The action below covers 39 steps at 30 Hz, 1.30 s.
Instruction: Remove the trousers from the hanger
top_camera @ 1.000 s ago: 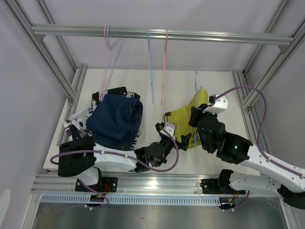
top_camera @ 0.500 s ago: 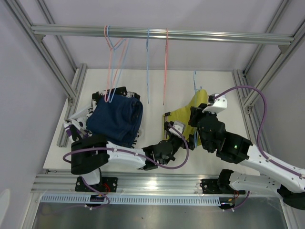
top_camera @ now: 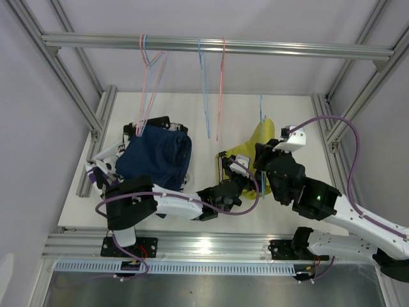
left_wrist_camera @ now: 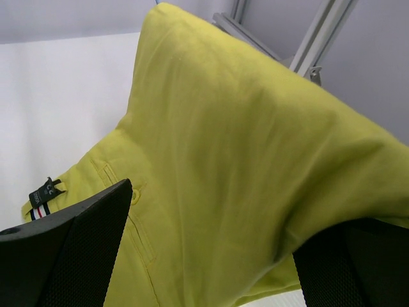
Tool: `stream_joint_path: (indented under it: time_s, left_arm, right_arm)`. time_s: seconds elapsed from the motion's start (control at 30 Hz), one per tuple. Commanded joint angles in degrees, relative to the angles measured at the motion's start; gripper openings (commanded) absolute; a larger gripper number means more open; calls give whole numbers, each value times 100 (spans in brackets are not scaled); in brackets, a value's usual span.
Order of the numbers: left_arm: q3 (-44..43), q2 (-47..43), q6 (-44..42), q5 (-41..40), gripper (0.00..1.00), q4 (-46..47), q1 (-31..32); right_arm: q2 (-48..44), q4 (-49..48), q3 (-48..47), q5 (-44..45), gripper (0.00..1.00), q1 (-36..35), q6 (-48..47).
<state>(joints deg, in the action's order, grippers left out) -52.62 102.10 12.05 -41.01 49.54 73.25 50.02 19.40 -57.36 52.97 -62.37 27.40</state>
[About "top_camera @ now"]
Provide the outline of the white black lettered trousers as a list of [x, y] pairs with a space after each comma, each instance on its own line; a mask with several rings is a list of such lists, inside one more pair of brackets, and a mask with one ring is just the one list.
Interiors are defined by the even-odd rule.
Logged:
[[127, 144], [126, 144], [126, 143], [121, 143], [121, 144], [119, 144], [119, 145], [116, 147], [116, 157], [117, 157], [117, 158], [120, 158], [120, 157], [124, 154], [126, 148], [127, 148]]

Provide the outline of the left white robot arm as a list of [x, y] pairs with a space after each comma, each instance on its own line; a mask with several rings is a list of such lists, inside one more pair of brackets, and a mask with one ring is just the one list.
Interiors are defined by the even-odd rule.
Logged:
[[138, 247], [135, 226], [152, 215], [180, 216], [191, 221], [209, 221], [220, 213], [233, 215], [232, 208], [242, 204], [243, 190], [258, 186], [248, 166], [245, 157], [228, 159], [227, 179], [191, 194], [154, 184], [148, 175], [107, 188], [103, 205], [116, 250], [123, 256], [133, 255]]

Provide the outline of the black white patterned trousers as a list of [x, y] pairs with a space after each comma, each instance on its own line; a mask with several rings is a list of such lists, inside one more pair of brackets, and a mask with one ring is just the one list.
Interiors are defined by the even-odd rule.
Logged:
[[[159, 127], [165, 130], [180, 130], [186, 134], [188, 134], [189, 129], [180, 124], [180, 123], [173, 123], [170, 121], [170, 118], [168, 116], [161, 116], [161, 117], [156, 117], [156, 118], [151, 118], [146, 121], [146, 126], [153, 126], [153, 127]], [[131, 122], [128, 125], [123, 126], [123, 136], [131, 138], [132, 136], [135, 135], [137, 128], [137, 123]]]

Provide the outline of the purple camouflage trousers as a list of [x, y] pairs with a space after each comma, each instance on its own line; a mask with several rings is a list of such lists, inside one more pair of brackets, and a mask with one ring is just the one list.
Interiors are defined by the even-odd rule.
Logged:
[[108, 188], [120, 182], [115, 164], [114, 158], [88, 160], [85, 164], [88, 178], [101, 198], [105, 197], [105, 191]]

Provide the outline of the white plastic basket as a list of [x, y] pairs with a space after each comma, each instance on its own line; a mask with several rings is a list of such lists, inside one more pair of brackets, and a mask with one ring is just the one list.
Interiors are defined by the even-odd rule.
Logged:
[[173, 158], [168, 153], [154, 150], [125, 150], [124, 154], [116, 157], [115, 144], [90, 160], [114, 158], [116, 160], [116, 174], [120, 183], [148, 175], [154, 184], [174, 191], [182, 191], [190, 182], [190, 173], [185, 165], [174, 165]]

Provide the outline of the navy blue trousers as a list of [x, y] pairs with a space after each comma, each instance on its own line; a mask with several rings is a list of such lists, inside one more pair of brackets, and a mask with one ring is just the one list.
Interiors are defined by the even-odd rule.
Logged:
[[180, 130], [145, 126], [133, 136], [116, 161], [116, 173], [124, 180], [148, 175], [154, 184], [179, 191], [184, 184], [192, 152], [191, 138]]

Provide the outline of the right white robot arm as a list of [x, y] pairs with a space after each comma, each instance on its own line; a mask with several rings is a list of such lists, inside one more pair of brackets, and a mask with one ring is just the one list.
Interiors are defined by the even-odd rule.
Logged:
[[271, 139], [255, 146], [254, 167], [263, 171], [274, 199], [298, 215], [349, 231], [334, 235], [299, 226], [289, 246], [269, 246], [273, 256], [284, 259], [324, 260], [331, 256], [369, 260], [384, 275], [408, 282], [408, 228], [350, 203], [347, 195], [322, 181], [309, 178], [283, 141]]

